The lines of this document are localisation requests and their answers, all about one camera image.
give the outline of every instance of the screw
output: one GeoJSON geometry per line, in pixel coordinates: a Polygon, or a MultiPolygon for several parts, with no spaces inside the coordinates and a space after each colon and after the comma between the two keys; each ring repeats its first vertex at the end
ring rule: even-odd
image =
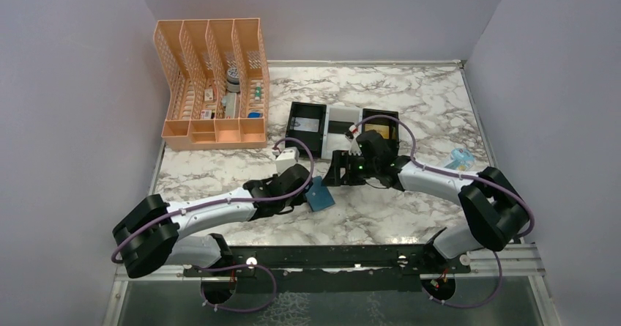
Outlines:
{"type": "Polygon", "coordinates": [[[468,266],[468,265],[470,265],[470,257],[467,256],[466,254],[462,254],[462,255],[459,256],[459,262],[463,266],[468,266]]]}

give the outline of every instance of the small box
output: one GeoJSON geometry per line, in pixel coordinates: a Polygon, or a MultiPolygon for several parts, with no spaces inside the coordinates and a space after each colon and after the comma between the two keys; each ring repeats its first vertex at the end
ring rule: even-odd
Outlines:
{"type": "MultiPolygon", "coordinates": [[[[304,142],[314,158],[331,160],[334,150],[349,150],[351,142],[345,133],[352,125],[368,116],[378,114],[399,118],[399,113],[395,111],[293,102],[289,112],[286,137],[304,142]]],[[[389,148],[397,155],[399,150],[397,122],[390,119],[373,119],[363,125],[362,130],[376,130],[389,141],[389,148]]],[[[304,149],[297,143],[287,141],[285,145],[298,148],[300,156],[307,157],[304,149]]]]}

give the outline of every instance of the glass panel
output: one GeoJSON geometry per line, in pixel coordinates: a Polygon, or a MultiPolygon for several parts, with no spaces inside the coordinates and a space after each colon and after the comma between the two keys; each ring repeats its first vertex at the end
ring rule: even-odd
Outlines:
{"type": "MultiPolygon", "coordinates": [[[[496,278],[461,278],[451,302],[476,303],[496,278]]],[[[507,277],[498,297],[476,309],[454,309],[423,293],[283,293],[263,311],[214,312],[203,307],[197,281],[131,281],[120,325],[542,325],[527,277],[507,277]]],[[[267,295],[236,294],[227,306],[251,308],[267,295]]]]}

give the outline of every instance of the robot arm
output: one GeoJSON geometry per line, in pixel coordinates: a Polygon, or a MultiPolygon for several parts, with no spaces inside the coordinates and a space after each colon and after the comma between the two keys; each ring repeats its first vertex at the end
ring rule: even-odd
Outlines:
{"type": "Polygon", "coordinates": [[[375,130],[360,134],[353,144],[360,148],[356,155],[333,152],[324,185],[364,185],[368,178],[376,178],[386,188],[423,192],[462,207],[467,224],[442,230],[425,244],[430,263],[442,266],[448,259],[480,248],[501,251],[529,221],[528,213],[516,200],[472,179],[492,182],[517,195],[497,168],[488,167],[479,173],[442,169],[454,177],[438,174],[425,169],[425,164],[415,165],[410,157],[397,156],[375,130]]]}
{"type": "MultiPolygon", "coordinates": [[[[488,167],[480,173],[453,171],[456,177],[447,177],[425,170],[424,165],[416,166],[407,156],[397,156],[374,130],[356,140],[360,155],[334,151],[323,185],[364,185],[368,178],[376,178],[387,188],[428,193],[463,208],[467,224],[432,237],[423,249],[426,264],[441,267],[447,260],[480,248],[500,251],[528,222],[528,214],[515,200],[462,177],[485,178],[515,193],[496,168],[488,167]]],[[[301,188],[309,176],[306,168],[294,163],[268,179],[251,180],[241,188],[198,201],[166,203],[159,195],[146,197],[113,230],[127,274],[138,278],[164,264],[232,265],[231,251],[220,235],[189,236],[225,223],[268,218],[283,213],[286,207],[303,204],[308,186],[287,199],[272,199],[301,188]],[[157,224],[150,224],[155,218],[157,224]]]]}

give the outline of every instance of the teal object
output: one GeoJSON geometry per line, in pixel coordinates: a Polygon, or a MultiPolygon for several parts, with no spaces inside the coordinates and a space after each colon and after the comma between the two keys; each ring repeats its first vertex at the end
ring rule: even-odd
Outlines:
{"type": "Polygon", "coordinates": [[[455,148],[450,152],[450,159],[443,167],[457,171],[468,171],[475,164],[475,157],[466,148],[455,148]]]}
{"type": "Polygon", "coordinates": [[[321,176],[313,177],[313,185],[306,192],[306,201],[313,212],[321,211],[335,204],[328,187],[321,184],[321,176]]]}

